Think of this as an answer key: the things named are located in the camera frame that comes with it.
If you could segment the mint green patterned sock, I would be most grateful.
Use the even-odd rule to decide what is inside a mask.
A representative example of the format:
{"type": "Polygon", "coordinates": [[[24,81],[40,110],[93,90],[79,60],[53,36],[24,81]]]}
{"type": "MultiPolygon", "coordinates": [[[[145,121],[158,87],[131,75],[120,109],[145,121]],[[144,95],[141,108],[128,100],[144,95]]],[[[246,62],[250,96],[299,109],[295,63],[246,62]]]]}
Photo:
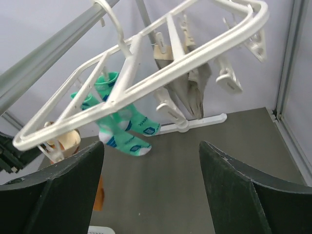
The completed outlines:
{"type": "MultiPolygon", "coordinates": [[[[104,102],[107,101],[118,76],[118,72],[109,72],[106,75],[100,75],[96,80],[94,87],[104,102]]],[[[143,115],[133,104],[113,113],[112,117],[121,129],[132,130],[145,136],[153,136],[161,128],[159,123],[143,115]]]]}

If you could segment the white clip sock hanger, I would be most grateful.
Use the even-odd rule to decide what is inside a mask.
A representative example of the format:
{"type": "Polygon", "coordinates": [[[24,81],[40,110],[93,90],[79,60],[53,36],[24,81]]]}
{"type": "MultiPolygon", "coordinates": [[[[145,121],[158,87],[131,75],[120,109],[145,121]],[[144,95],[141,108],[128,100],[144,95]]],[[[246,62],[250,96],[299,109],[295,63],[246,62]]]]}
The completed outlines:
{"type": "Polygon", "coordinates": [[[197,46],[190,35],[189,24],[184,19],[175,23],[175,16],[191,7],[185,0],[148,27],[130,38],[106,0],[95,0],[117,30],[117,43],[95,57],[74,68],[62,57],[43,74],[42,88],[51,97],[14,136],[13,146],[20,151],[39,148],[51,161],[59,162],[75,151],[79,145],[76,130],[120,109],[133,104],[150,120],[163,125],[181,124],[198,120],[190,115],[175,94],[166,85],[185,73],[214,60],[219,73],[216,83],[229,94],[239,94],[242,86],[237,79],[225,52],[243,44],[258,60],[266,58],[263,26],[269,18],[269,8],[263,0],[217,0],[219,7],[239,16],[216,38],[197,46]],[[174,61],[158,69],[154,60],[154,46],[165,53],[171,46],[174,61]],[[104,102],[94,84],[100,75],[118,72],[117,81],[104,102]]]}

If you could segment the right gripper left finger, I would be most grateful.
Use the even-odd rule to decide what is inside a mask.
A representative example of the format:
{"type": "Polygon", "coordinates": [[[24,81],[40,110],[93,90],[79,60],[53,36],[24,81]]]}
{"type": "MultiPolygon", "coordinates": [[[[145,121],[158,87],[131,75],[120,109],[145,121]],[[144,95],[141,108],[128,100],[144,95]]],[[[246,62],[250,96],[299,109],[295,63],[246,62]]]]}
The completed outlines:
{"type": "Polygon", "coordinates": [[[104,145],[0,187],[2,234],[86,234],[97,193],[104,145]]]}

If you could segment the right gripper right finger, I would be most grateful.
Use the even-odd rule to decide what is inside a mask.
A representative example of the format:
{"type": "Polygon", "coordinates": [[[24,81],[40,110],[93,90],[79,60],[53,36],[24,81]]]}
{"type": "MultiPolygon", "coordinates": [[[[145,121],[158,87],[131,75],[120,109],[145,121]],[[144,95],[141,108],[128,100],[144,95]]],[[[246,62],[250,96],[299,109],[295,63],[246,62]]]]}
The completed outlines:
{"type": "Polygon", "coordinates": [[[310,234],[312,189],[243,163],[209,142],[199,145],[217,234],[310,234]]]}

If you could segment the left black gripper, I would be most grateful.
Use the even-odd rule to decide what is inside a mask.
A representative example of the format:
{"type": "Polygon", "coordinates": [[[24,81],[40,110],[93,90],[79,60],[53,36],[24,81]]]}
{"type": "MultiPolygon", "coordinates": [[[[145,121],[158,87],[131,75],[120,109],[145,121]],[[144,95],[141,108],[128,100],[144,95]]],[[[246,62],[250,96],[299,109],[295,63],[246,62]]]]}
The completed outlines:
{"type": "Polygon", "coordinates": [[[17,173],[42,155],[38,148],[22,152],[13,146],[13,137],[0,133],[0,171],[17,173]]]}

